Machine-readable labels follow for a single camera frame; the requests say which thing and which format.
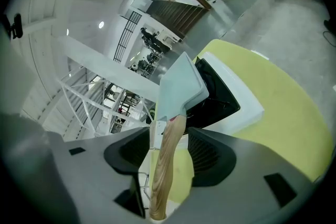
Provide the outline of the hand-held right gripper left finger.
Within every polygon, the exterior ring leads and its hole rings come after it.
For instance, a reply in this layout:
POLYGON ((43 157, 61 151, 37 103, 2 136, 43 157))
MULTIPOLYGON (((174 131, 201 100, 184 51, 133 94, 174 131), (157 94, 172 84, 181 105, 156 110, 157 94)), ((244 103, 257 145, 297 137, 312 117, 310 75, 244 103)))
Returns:
POLYGON ((139 168, 149 143, 147 127, 66 142, 2 115, 2 162, 32 223, 146 223, 139 168))

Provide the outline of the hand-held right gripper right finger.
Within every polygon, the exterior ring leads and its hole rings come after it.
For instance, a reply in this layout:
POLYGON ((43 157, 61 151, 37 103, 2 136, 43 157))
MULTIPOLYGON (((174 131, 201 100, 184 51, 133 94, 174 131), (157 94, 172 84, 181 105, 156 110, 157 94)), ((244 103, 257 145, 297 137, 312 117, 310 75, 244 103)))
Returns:
POLYGON ((194 177, 168 223, 281 223, 313 184, 270 148, 191 127, 194 177))

